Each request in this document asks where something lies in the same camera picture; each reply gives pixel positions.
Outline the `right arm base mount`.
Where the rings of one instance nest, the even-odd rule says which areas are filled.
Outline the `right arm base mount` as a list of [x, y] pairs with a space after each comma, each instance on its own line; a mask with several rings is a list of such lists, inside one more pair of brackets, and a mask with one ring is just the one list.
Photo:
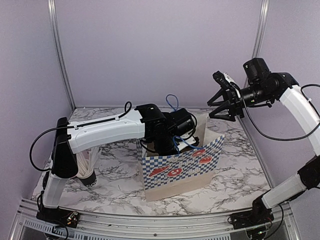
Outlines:
[[227, 221], [237, 230], [271, 223], [274, 219], [272, 210], [264, 205], [262, 196], [259, 196], [252, 202], [251, 210], [232, 213]]

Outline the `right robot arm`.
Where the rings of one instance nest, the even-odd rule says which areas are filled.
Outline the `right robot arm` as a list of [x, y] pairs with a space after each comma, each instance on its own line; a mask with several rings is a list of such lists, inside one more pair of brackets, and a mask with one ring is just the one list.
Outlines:
[[[307, 190], [320, 186], [320, 112], [296, 79], [288, 72], [269, 70], [263, 58], [253, 58], [243, 64], [247, 86], [240, 87], [226, 72], [216, 71], [213, 80], [219, 85], [218, 92], [207, 101], [215, 109], [209, 114], [212, 119], [235, 121], [247, 117], [255, 130], [264, 138], [277, 142], [310, 143], [313, 158], [295, 174], [273, 189], [264, 193], [252, 203], [247, 219], [258, 224], [267, 216], [267, 211], [280, 203], [294, 199]], [[271, 107], [278, 102], [291, 115], [287, 135], [271, 135], [254, 122], [250, 108]]]

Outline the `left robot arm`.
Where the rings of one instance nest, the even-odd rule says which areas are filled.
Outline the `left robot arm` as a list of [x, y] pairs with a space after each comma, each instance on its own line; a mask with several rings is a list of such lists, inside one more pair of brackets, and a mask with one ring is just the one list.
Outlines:
[[46, 169], [48, 180], [41, 197], [44, 215], [53, 223], [63, 219], [59, 203], [67, 181], [78, 173], [78, 153], [104, 144], [138, 139], [153, 143], [160, 156], [174, 155], [181, 149], [175, 140], [192, 139], [197, 124], [196, 117], [185, 108], [162, 112], [153, 103], [133, 108], [130, 101], [125, 104], [124, 113], [110, 117], [82, 122], [60, 118], [56, 127], [40, 134], [42, 137], [55, 133], [52, 164]]

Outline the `blue checkered paper bag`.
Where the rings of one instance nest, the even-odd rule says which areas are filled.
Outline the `blue checkered paper bag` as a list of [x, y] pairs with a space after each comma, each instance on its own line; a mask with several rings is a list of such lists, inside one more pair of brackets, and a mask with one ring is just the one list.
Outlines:
[[136, 143], [138, 169], [146, 201], [158, 201], [209, 185], [222, 152], [225, 135], [207, 128], [208, 114], [196, 114], [194, 136], [199, 144], [179, 142], [179, 154], [160, 156]]

